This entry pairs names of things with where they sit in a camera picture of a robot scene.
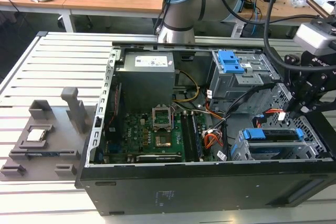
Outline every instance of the cable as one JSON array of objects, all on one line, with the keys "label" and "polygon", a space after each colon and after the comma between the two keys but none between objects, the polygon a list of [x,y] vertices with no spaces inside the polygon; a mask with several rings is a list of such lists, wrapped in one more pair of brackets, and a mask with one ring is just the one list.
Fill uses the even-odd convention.
[{"label": "cable", "polygon": [[185,106],[179,104],[178,102],[175,102],[175,104],[176,104],[180,109],[182,109],[182,110],[201,112],[201,113],[204,113],[204,114],[211,114],[211,113],[209,113],[209,112],[207,112],[207,111],[203,111],[203,110],[193,110],[193,109],[189,109],[189,108],[187,108],[187,107],[185,107]]},{"label": "cable", "polygon": [[[14,5],[14,3],[11,0],[8,0],[12,6],[17,10],[18,13],[20,13],[19,9]],[[33,32],[36,33],[35,29],[33,28],[33,26],[28,22],[28,20],[26,19],[26,17],[24,17],[24,20],[26,21],[26,23],[28,24],[28,26],[33,30]]]},{"label": "cable", "polygon": [[180,73],[183,73],[185,74],[196,86],[196,94],[192,97],[192,98],[189,98],[189,99],[175,99],[173,100],[173,102],[191,102],[191,101],[194,101],[197,97],[198,97],[198,94],[199,94],[199,86],[197,85],[196,81],[186,72],[184,72],[183,70],[180,70]]},{"label": "cable", "polygon": [[158,23],[159,23],[160,16],[162,15],[162,13],[163,13],[164,10],[165,10],[165,12],[164,12],[164,14],[163,14],[163,17],[162,17],[162,20],[161,20],[161,23],[160,23],[160,25],[159,25],[159,26],[161,27],[162,24],[163,24],[163,22],[164,22],[164,19],[166,18],[166,15],[167,15],[167,13],[168,13],[169,7],[170,7],[170,0],[166,0],[164,6],[163,6],[162,9],[161,9],[161,12],[160,12],[160,14],[159,14],[157,20],[156,20],[156,22],[155,22],[155,25],[154,25],[154,34],[155,34],[156,26],[157,26]]},{"label": "cable", "polygon": [[160,14],[158,15],[158,18],[156,19],[156,22],[155,22],[155,24],[154,24],[154,30],[153,30],[153,34],[155,35],[156,34],[156,27],[158,26],[158,24],[159,24],[159,20],[160,20],[160,17],[161,17],[161,15],[163,14],[163,11],[164,11],[164,9],[165,9],[165,7],[166,7],[166,4],[167,4],[167,1],[166,0],[163,0],[163,2],[164,2],[164,5],[162,6],[162,8],[161,8],[161,11],[160,11]]},{"label": "cable", "polygon": [[336,66],[326,66],[326,67],[303,67],[303,66],[293,66],[290,64],[287,64],[283,62],[280,58],[276,57],[271,49],[271,46],[269,44],[268,40],[268,29],[269,29],[269,24],[270,24],[270,19],[271,19],[271,13],[272,13],[272,8],[275,0],[270,0],[269,6],[268,6],[268,11],[266,15],[266,23],[265,23],[265,29],[264,29],[264,44],[265,44],[265,51],[267,56],[272,58],[272,60],[280,65],[281,67],[291,70],[291,71],[301,71],[301,72],[326,72],[326,71],[332,71],[336,70]]},{"label": "cable", "polygon": [[118,85],[116,86],[116,89],[115,89],[115,90],[116,90],[116,91],[115,91],[116,93],[115,93],[115,95],[114,95],[114,113],[113,113],[113,116],[112,116],[110,122],[106,125],[105,130],[107,130],[107,129],[109,128],[109,126],[110,126],[111,123],[113,122],[113,120],[114,120],[114,118],[115,118],[115,114],[116,114],[116,112],[117,112]]},{"label": "cable", "polygon": [[[257,14],[257,0],[255,0],[255,2],[254,2],[254,12],[256,13],[256,21],[258,21],[258,14]],[[254,34],[254,32],[255,32],[255,30],[256,30],[256,26],[257,26],[257,25],[254,25],[251,35]]]},{"label": "cable", "polygon": [[[253,24],[253,25],[264,25],[265,22],[254,22],[254,21],[249,21],[247,19],[244,19],[242,17],[240,17],[238,14],[236,14],[232,9],[231,7],[229,6],[229,4],[225,1],[225,0],[222,0],[224,6],[227,8],[227,10],[237,19],[245,22],[245,23],[248,23],[248,24]],[[313,15],[294,15],[294,16],[289,16],[289,17],[286,17],[286,18],[281,18],[281,19],[276,19],[276,20],[273,20],[270,22],[270,24],[272,23],[276,23],[276,22],[280,22],[280,21],[285,21],[285,20],[290,20],[290,19],[296,19],[296,18],[318,18],[318,16],[313,16]]]},{"label": "cable", "polygon": [[324,10],[321,6],[319,6],[314,0],[306,0],[306,2],[323,18],[329,17],[329,13],[327,13],[327,11]]},{"label": "cable", "polygon": [[229,108],[226,110],[223,119],[221,121],[219,121],[218,123],[216,123],[214,126],[212,126],[210,129],[206,130],[212,130],[212,129],[216,129],[218,127],[220,127],[221,125],[223,125],[226,120],[229,118],[229,116],[235,112],[240,105],[242,105],[243,103],[245,103],[246,101],[248,101],[248,99],[256,92],[259,92],[261,90],[265,90],[265,89],[272,89],[276,86],[275,83],[267,83],[261,86],[255,86],[251,89],[249,89],[247,92],[245,92],[244,94],[242,94],[240,97],[238,97],[233,103],[231,103],[231,105],[229,106]]}]

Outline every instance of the cpu chip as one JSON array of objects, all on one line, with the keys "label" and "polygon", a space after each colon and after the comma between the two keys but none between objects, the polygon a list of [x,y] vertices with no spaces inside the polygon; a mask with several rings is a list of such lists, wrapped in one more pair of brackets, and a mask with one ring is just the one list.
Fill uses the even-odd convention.
[{"label": "cpu chip", "polygon": [[171,147],[172,146],[171,134],[168,132],[156,133],[155,146],[156,147]]}]

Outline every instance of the white sticker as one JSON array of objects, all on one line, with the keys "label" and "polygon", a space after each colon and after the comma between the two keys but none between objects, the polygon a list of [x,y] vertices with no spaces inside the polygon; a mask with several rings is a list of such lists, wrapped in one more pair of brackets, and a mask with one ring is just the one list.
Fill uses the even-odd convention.
[{"label": "white sticker", "polygon": [[252,68],[250,63],[241,63],[242,68]]},{"label": "white sticker", "polygon": [[136,67],[168,67],[167,56],[136,56]]},{"label": "white sticker", "polygon": [[280,112],[279,117],[278,117],[278,121],[283,121],[285,119],[285,116],[286,116],[285,112]]},{"label": "white sticker", "polygon": [[220,160],[222,160],[222,161],[226,161],[226,159],[227,159],[226,155],[221,151],[218,151],[217,157],[219,157]]}]

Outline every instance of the blue drive bracket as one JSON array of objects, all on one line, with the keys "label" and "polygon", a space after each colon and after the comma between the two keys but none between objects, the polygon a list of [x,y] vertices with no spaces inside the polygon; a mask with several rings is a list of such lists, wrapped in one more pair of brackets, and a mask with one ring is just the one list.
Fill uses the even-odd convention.
[{"label": "blue drive bracket", "polygon": [[218,51],[218,60],[224,73],[244,73],[233,51]]},{"label": "blue drive bracket", "polygon": [[256,138],[266,139],[266,136],[262,129],[254,129],[254,128],[245,129],[243,131],[243,135],[245,139],[256,139]]}]

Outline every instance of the desk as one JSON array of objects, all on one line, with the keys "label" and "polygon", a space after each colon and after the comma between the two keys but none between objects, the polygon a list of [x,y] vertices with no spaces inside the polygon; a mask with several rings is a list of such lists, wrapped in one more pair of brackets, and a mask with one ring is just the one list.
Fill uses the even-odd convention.
[{"label": "desk", "polygon": [[[157,18],[162,7],[162,0],[53,0],[50,2],[34,3],[30,0],[12,0],[22,12],[57,13],[63,16],[67,32],[76,31],[71,15],[98,15]],[[264,17],[268,3],[258,0],[257,6]],[[8,0],[0,0],[0,10],[15,11]],[[277,0],[272,10],[272,19],[287,17],[288,15],[317,13],[311,7],[293,8],[288,0]],[[251,10],[243,10],[240,14],[244,18],[251,16]],[[297,25],[304,20],[279,23],[282,25]]]},{"label": "desk", "polygon": [[[0,84],[0,166],[5,163],[9,150],[28,121],[32,100],[46,99],[51,106],[64,105],[60,94],[62,88],[70,84],[79,88],[78,97],[85,105],[94,106],[99,101],[113,41],[155,42],[156,38],[153,35],[48,33],[33,40]],[[196,42],[263,45],[262,39],[253,38],[196,37]],[[271,39],[270,44],[282,57],[302,51],[292,40]],[[336,186],[325,189],[296,208],[101,217],[86,192],[75,189],[73,184],[74,181],[0,182],[0,223],[26,223],[27,220],[28,223],[66,224],[336,222]]]}]

